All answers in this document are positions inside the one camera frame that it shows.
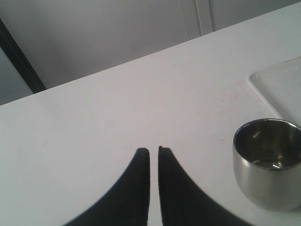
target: white table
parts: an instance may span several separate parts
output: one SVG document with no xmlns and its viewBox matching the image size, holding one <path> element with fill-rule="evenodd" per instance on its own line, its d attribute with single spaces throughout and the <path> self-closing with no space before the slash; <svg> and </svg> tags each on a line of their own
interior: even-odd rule
<svg viewBox="0 0 301 226">
<path fill-rule="evenodd" d="M 149 225 L 161 224 L 158 146 L 220 205 L 257 226 L 300 225 L 240 192 L 232 137 L 273 117 L 246 76 L 301 56 L 301 3 L 0 107 L 0 225 L 60 226 L 97 201 L 136 148 L 151 161 Z"/>
</svg>

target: cup rim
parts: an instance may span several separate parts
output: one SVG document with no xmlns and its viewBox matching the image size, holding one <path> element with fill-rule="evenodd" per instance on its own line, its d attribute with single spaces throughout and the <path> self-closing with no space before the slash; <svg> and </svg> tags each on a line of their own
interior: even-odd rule
<svg viewBox="0 0 301 226">
<path fill-rule="evenodd" d="M 248 159 L 246 159 L 245 157 L 243 157 L 243 156 L 238 152 L 238 149 L 237 149 L 237 147 L 236 147 L 236 137 L 237 137 L 238 133 L 239 133 L 243 128 L 245 128 L 245 127 L 247 127 L 247 126 L 249 126 L 249 125 L 251 125 L 251 124 L 253 124 L 253 123 L 255 123 L 255 122 L 259 122 L 259 121 L 280 121 L 280 122 L 284 122 L 284 123 L 286 123 L 286 124 L 289 124 L 290 126 L 295 127 L 296 129 L 298 129 L 298 130 L 301 132 L 301 127 L 300 127 L 300 126 L 298 126 L 298 125 L 296 125 L 295 123 L 292 123 L 292 122 L 290 122 L 290 121 L 283 120 L 283 119 L 263 118 L 263 119 L 256 119 L 256 120 L 253 120 L 253 121 L 249 121 L 249 122 L 245 123 L 244 125 L 242 125 L 241 127 L 239 127 L 239 128 L 237 129 L 237 131 L 235 132 L 235 134 L 234 134 L 234 137 L 233 137 L 233 147 L 234 147 L 234 149 L 235 149 L 236 154 L 238 154 L 243 160 L 247 161 L 249 164 L 251 164 L 251 165 L 253 165 L 253 166 L 256 166 L 256 167 L 258 167 L 258 168 L 261 168 L 261 169 L 265 169 L 265 170 L 280 171 L 280 170 L 287 170 L 287 169 L 290 169 L 290 168 L 292 168 L 292 167 L 296 167 L 297 165 L 300 165 L 300 164 L 301 164 L 301 160 L 300 160 L 298 163 L 294 164 L 294 165 L 287 166 L 287 167 L 282 167 L 282 168 L 280 168 L 280 169 L 278 169 L 278 168 L 267 168 L 267 167 L 263 167 L 263 166 L 259 166 L 259 165 L 254 164 L 253 162 L 249 161 Z"/>
</svg>

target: white plastic tray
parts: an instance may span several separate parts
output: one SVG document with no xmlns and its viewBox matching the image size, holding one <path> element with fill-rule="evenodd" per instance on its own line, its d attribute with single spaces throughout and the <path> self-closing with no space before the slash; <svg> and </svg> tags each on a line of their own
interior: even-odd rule
<svg viewBox="0 0 301 226">
<path fill-rule="evenodd" d="M 247 82 L 275 117 L 301 126 L 301 57 L 255 72 Z"/>
</svg>

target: metal cup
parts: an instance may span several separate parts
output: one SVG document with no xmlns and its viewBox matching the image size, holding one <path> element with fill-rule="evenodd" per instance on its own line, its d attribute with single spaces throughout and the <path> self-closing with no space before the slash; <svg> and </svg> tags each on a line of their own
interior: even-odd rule
<svg viewBox="0 0 301 226">
<path fill-rule="evenodd" d="M 279 119 L 240 127 L 233 139 L 233 168 L 243 194 L 273 211 L 301 204 L 301 128 Z"/>
</svg>

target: white wall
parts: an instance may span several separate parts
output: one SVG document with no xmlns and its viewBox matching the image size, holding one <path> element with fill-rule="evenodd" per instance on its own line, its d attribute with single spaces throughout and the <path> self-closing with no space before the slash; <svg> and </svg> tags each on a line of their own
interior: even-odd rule
<svg viewBox="0 0 301 226">
<path fill-rule="evenodd" d="M 193 0 L 0 0 L 0 17 L 47 88 L 198 36 Z"/>
<path fill-rule="evenodd" d="M 301 0 L 209 0 L 214 30 L 251 19 Z"/>
<path fill-rule="evenodd" d="M 32 94 L 0 48 L 0 105 Z"/>
</svg>

